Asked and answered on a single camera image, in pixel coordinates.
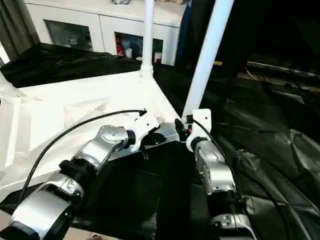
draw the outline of black cloth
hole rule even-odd
[[[39,44],[1,71],[24,87],[136,71],[140,64]],[[154,68],[155,80],[179,114],[192,76],[172,66]],[[285,240],[286,229],[291,240],[319,239],[319,103],[319,95],[298,88],[209,79],[200,107],[211,109],[212,134],[247,198],[260,239]],[[193,155],[178,142],[147,154],[148,160],[136,153],[107,165],[74,226],[121,239],[206,239],[209,214]],[[12,213],[18,194],[8,196],[1,209]]]

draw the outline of white pole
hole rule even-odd
[[[0,71],[0,98],[13,96],[15,92],[15,87],[6,80],[5,76]]]
[[[182,117],[198,109],[224,34],[234,0],[215,0]]]
[[[152,48],[155,0],[145,0],[144,36],[142,48],[141,75],[152,75]]]

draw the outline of black cable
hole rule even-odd
[[[281,211],[281,208],[279,206],[279,204],[277,203],[277,201],[272,197],[272,195],[269,193],[269,191],[265,188],[265,186],[259,182],[258,180],[254,179],[253,177],[249,176],[248,174],[246,174],[244,171],[237,169],[238,173],[241,173],[243,176],[245,176],[247,179],[249,179],[250,181],[254,182],[255,184],[257,184],[263,191],[264,193],[268,196],[268,198],[270,199],[270,201],[273,203],[275,209],[277,210],[277,212],[279,213],[282,222],[283,222],[283,226],[284,226],[284,230],[285,230],[285,235],[286,235],[286,239],[290,240],[290,232],[289,232],[289,227],[286,221],[286,218],[284,216],[284,213]]]
[[[197,120],[193,120],[194,123],[196,123],[211,139],[211,141],[213,142],[213,144],[216,145],[216,147],[218,148],[218,150],[221,152],[221,154],[223,155],[224,159],[227,160],[224,152],[221,150],[221,148],[219,147],[219,145],[217,144],[216,140],[211,136],[210,132]],[[287,224],[287,221],[285,219],[285,216],[283,214],[283,212],[281,211],[280,206],[278,205],[277,201],[272,197],[272,195],[268,192],[268,190],[264,187],[264,185],[262,183],[260,183],[258,180],[252,178],[251,176],[249,176],[248,174],[246,174],[244,171],[241,171],[239,169],[236,169],[236,172],[241,173],[242,175],[244,175],[246,178],[248,178],[249,180],[251,180],[252,182],[256,183],[264,192],[265,194],[268,196],[268,198],[272,201],[275,209],[277,210],[277,212],[279,213],[283,225],[284,225],[284,230],[285,230],[285,235],[286,235],[286,239],[290,240],[290,232],[289,232],[289,227]]]
[[[65,135],[67,135],[68,133],[70,133],[71,131],[75,130],[76,128],[82,126],[82,125],[85,125],[87,123],[90,123],[90,122],[93,122],[95,120],[99,120],[99,119],[102,119],[102,118],[106,118],[106,117],[110,117],[110,116],[113,116],[113,115],[117,115],[117,114],[126,114],[126,113],[139,113],[140,116],[142,116],[143,114],[145,114],[147,111],[145,110],[122,110],[122,111],[114,111],[114,112],[110,112],[110,113],[106,113],[106,114],[102,114],[100,116],[95,116],[95,117],[92,117],[92,118],[89,118],[87,120],[84,120],[82,122],[79,122],[77,123],[76,125],[73,125],[72,127],[68,128],[67,130],[65,130],[64,132],[60,133],[57,137],[55,137],[43,150],[42,152],[40,153],[40,155],[37,157],[37,159],[35,160],[29,174],[28,174],[28,177],[26,178],[25,180],[25,183],[23,185],[23,188],[21,190],[21,195],[19,197],[19,200],[18,200],[18,203],[17,204],[20,204],[25,196],[26,196],[26,193],[27,193],[27,189],[28,189],[28,186],[29,186],[29,183],[31,181],[31,178],[32,176],[34,175],[41,159],[44,157],[44,155],[46,154],[46,152],[57,142],[59,141],[61,138],[63,138]]]
[[[210,138],[211,142],[218,148],[218,150],[221,152],[223,157],[226,159],[226,156],[225,156],[224,152],[221,150],[220,146],[218,145],[218,143],[216,142],[214,137],[211,136],[210,132],[200,122],[198,122],[197,120],[193,119],[193,122],[196,123],[208,135],[208,137]]]

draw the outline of bottle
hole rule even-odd
[[[115,36],[115,44],[116,44],[116,54],[118,56],[123,56],[124,55],[124,50],[121,46],[121,42],[120,42],[120,37],[119,36]]]

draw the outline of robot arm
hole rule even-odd
[[[60,163],[60,172],[38,187],[14,211],[0,240],[62,240],[94,178],[114,152],[139,149],[141,140],[159,123],[146,113],[131,130],[104,125],[73,157]]]
[[[240,203],[232,171],[224,155],[210,140],[199,122],[208,132],[211,130],[211,111],[197,109],[189,116],[192,123],[186,146],[194,152],[196,168],[201,175],[211,216],[212,235],[218,239],[257,240],[244,203]]]

